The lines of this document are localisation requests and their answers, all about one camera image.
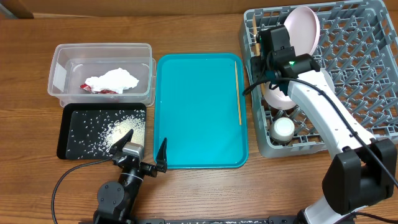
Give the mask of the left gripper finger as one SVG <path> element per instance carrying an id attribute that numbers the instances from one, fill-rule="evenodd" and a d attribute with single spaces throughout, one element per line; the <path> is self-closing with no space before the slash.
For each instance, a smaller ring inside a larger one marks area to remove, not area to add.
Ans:
<path id="1" fill-rule="evenodd" d="M 164 138 L 160 148 L 158 150 L 157 156 L 155 158 L 156 169 L 159 172 L 166 173 L 167 171 L 167 138 Z"/>
<path id="2" fill-rule="evenodd" d="M 131 141 L 133 133 L 134 130 L 130 129 L 120 140 L 111 146 L 111 151 L 122 151 L 123 147 Z"/>

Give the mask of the medium white plate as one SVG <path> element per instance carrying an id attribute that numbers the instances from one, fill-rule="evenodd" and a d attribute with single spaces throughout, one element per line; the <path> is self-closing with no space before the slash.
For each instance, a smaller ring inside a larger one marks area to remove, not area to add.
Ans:
<path id="1" fill-rule="evenodd" d="M 335 92 L 335 86 L 330 74 L 324 68 L 321 68 L 320 71 L 322 72 L 332 92 Z M 288 96 L 285 96 L 284 93 L 279 90 L 279 88 L 271 90 L 269 86 L 270 83 L 268 82 L 265 83 L 264 86 L 261 88 L 263 97 L 267 101 L 269 106 L 278 110 L 289 110 L 296 106 L 296 103 L 294 103 Z"/>

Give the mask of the white rice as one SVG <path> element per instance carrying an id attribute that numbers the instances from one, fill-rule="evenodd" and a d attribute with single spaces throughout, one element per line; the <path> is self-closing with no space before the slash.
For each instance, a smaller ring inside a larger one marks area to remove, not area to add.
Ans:
<path id="1" fill-rule="evenodd" d="M 131 141 L 144 145 L 146 111 L 78 110 L 72 113 L 65 157 L 67 159 L 106 159 L 111 146 L 130 129 Z"/>

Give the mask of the small white cup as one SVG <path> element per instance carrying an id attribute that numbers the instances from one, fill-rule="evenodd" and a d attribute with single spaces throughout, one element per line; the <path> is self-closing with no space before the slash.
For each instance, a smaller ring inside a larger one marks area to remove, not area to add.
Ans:
<path id="1" fill-rule="evenodd" d="M 281 144 L 290 142 L 294 136 L 294 131 L 294 122 L 285 117 L 275 120 L 269 130 L 271 138 Z"/>

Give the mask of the white napkin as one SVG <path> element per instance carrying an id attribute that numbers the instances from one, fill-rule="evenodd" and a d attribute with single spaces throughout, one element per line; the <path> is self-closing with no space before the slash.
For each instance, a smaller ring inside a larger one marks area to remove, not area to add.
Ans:
<path id="1" fill-rule="evenodd" d="M 124 90 L 135 88 L 139 80 L 132 76 L 127 70 L 117 68 L 106 72 L 100 77 L 89 77 L 85 80 L 84 84 L 103 85 L 106 88 L 117 91 L 122 94 Z"/>

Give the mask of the large white plate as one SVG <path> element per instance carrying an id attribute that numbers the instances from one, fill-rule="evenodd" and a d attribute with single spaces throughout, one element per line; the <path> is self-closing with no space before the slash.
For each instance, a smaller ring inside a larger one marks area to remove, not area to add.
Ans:
<path id="1" fill-rule="evenodd" d="M 320 38 L 318 16 L 307 6 L 295 8 L 284 21 L 296 56 L 315 52 Z"/>

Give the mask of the red snack wrapper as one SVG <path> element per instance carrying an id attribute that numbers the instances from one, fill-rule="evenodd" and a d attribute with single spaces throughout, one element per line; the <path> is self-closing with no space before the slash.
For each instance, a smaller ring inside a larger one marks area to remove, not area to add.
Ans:
<path id="1" fill-rule="evenodd" d="M 114 91 L 114 90 L 111 90 L 109 88 L 106 88 L 103 85 L 92 85 L 92 86 L 90 86 L 90 85 L 85 83 L 85 84 L 82 84 L 80 86 L 80 88 L 82 90 L 87 91 L 88 93 L 91 93 L 91 94 L 118 94 L 117 91 Z"/>

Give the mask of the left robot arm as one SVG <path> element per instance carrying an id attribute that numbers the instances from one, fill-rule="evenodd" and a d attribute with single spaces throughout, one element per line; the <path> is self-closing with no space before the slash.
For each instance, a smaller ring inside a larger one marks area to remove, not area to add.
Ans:
<path id="1" fill-rule="evenodd" d="M 117 181 L 109 181 L 99 188 L 94 224 L 135 223 L 131 213 L 144 177 L 156 177 L 158 172 L 167 171 L 167 139 L 160 145 L 156 163 L 149 164 L 143 161 L 144 146 L 131 141 L 133 133 L 133 130 L 128 131 L 109 149 L 113 164 L 122 172 Z"/>

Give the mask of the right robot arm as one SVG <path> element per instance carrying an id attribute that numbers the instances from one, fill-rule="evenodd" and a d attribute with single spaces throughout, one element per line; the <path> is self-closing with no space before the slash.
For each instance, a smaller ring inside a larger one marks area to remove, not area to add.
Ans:
<path id="1" fill-rule="evenodd" d="M 296 55 L 285 26 L 256 32 L 255 39 L 261 72 L 244 94 L 263 83 L 282 91 L 312 122 L 332 159 L 322 180 L 322 198 L 301 210 L 295 222 L 343 223 L 392 197 L 397 188 L 394 143 L 377 140 L 352 117 L 314 58 Z"/>

